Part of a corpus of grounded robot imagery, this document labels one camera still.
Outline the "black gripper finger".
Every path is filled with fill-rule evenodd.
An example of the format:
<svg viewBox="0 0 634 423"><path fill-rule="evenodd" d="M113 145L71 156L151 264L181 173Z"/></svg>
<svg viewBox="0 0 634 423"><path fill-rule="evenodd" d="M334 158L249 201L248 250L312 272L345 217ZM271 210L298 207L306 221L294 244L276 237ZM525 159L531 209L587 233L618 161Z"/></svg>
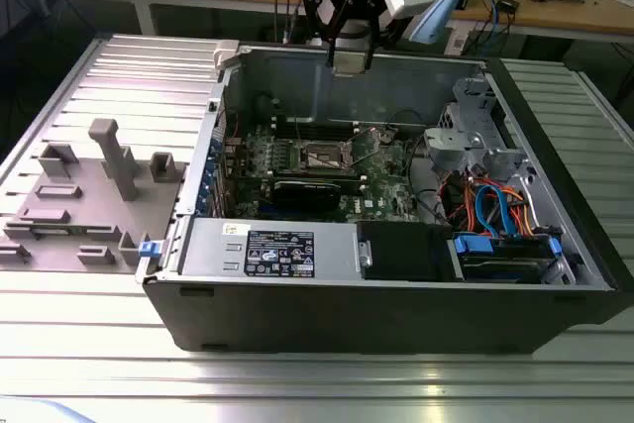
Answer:
<svg viewBox="0 0 634 423"><path fill-rule="evenodd" d="M302 0L311 38L328 45L326 64L334 66L336 40L342 29L342 0Z"/></svg>
<svg viewBox="0 0 634 423"><path fill-rule="evenodd" d="M369 70L371 68L374 52L376 48L380 46L381 36L379 16L374 15L369 19L369 28L369 46L365 54L364 70Z"/></svg>

